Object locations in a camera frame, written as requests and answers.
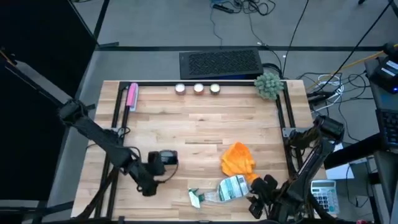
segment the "wooden tabletop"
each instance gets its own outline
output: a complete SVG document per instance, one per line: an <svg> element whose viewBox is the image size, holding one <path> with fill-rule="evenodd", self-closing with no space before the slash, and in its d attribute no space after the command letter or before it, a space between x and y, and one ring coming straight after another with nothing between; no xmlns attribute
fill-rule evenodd
<svg viewBox="0 0 398 224"><path fill-rule="evenodd" d="M303 82L287 81L296 126L312 125ZM95 122L102 128L111 126L119 82L105 81L97 105ZM282 99L287 126L289 122ZM124 101L119 116L123 115ZM129 176L119 176L113 220L234 220L256 221L248 212L245 198L226 203L203 202L201 208L191 206L188 188L206 192L215 190L226 178L220 167L220 157L231 144L240 141L247 145L256 161L256 173L272 175L279 186L288 178L284 148L274 101L256 95L253 86L222 86L218 96L196 96L187 87L185 96L178 96L174 86L141 86L137 111L130 113L127 126L131 132L124 145L136 146L146 161L149 151L171 149L178 151L179 168L166 184L160 184L157 194L143 197ZM97 146L90 147L81 172L72 216L77 216L95 195L100 186L105 153ZM168 166L167 178L175 169ZM325 179L321 169L316 179ZM104 198L103 214L108 204Z"/></svg>

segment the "concrete floor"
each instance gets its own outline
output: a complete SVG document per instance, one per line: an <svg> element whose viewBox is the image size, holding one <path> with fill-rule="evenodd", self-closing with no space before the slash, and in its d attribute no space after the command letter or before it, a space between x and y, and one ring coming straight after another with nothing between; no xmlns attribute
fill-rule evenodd
<svg viewBox="0 0 398 224"><path fill-rule="evenodd" d="M75 4L91 31L95 28L102 3L103 0L92 0ZM275 11L268 16L251 15L253 29L265 43L287 46L305 0L280 0L276 3ZM386 4L386 0L368 0L362 6L358 6L355 0L310 1L293 45L354 46ZM111 0L98 42L105 44L119 41L123 46L217 46L220 40L213 35L210 12L208 0ZM223 38L223 45L256 45L258 40L250 31L247 14L231 15L215 11L213 20L217 34ZM389 9L361 45L398 42L398 30L395 29L397 23L398 18ZM282 60L286 52L276 53ZM356 52L348 63L373 53ZM348 54L349 52L290 52L285 77L294 79L304 72L332 72ZM260 52L260 56L263 63L277 63L270 52ZM344 70L343 77L363 71L363 64L359 64ZM80 89L80 99L86 104L96 103L104 80L178 80L179 74L178 52L95 52ZM306 86L312 83L308 79L304 79L304 82ZM360 90L351 91L343 99L359 92ZM363 97L371 97L369 89ZM342 104L341 110L348 121L352 136L364 139L378 132L374 109L372 100ZM336 105L330 107L330 116L343 122ZM354 142L347 136L345 141ZM87 140L76 131L70 131L58 165L49 205L74 199L86 143ZM356 178L349 181L351 201L354 201L355 195L366 195L366 169L357 165L353 170ZM371 220L369 203L363 208L355 208L349 204L344 186L345 182L339 181L339 217L347 220ZM360 197L359 203L365 199L366 197ZM48 216L45 221L63 220L69 215L70 211L66 211Z"/></svg>

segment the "metal bracket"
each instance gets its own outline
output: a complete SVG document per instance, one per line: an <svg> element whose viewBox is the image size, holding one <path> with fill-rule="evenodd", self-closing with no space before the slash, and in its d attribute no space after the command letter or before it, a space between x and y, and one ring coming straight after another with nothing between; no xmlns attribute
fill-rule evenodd
<svg viewBox="0 0 398 224"><path fill-rule="evenodd" d="M285 138L288 138L293 130L303 133L304 131L306 131L310 128L312 128L312 127L309 127L309 128L282 128L282 134Z"/></svg>

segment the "white cable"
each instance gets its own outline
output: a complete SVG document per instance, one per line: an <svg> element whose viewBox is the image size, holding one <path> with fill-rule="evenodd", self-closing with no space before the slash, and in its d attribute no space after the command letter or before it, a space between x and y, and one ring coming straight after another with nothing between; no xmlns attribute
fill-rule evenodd
<svg viewBox="0 0 398 224"><path fill-rule="evenodd" d="M318 81L320 81L320 79L321 79L322 77L324 77L324 76L327 76L327 75L320 75L320 76L318 76ZM327 105L327 106L324 106L324 107L321 107L321 108L319 108L319 109L316 109L315 111L312 111L312 113L318 112L318 111L320 111L320 110L323 110L323 109L325 109L325 108L328 108L328 107L330 107L330 106L333 106L333 105L338 101L338 99L340 99L341 96L343 95L343 93L344 93L344 85L342 85L342 84L340 83L340 78L339 78L339 77L334 76L334 78L337 79L337 81L334 81L334 82L326 82L326 81L318 82L318 83L317 83L317 87L321 87L321 86L323 86L323 85L325 85L325 84L333 85L333 86L340 86L339 89L336 90L336 93L335 93L333 96L329 97L328 100L329 100L329 99L332 99L332 98L334 98L334 97L336 97L336 96L337 96L337 98L334 100L334 102L333 102L332 104Z"/></svg>

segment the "pink object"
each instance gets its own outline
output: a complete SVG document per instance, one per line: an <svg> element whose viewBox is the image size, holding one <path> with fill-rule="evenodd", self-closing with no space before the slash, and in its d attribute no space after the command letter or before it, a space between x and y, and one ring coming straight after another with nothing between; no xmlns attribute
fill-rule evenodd
<svg viewBox="0 0 398 224"><path fill-rule="evenodd" d="M127 106L135 106L136 103L136 94L138 89L138 84L137 83L132 83L129 88L129 92L127 94L127 100L126 100L126 105Z"/></svg>

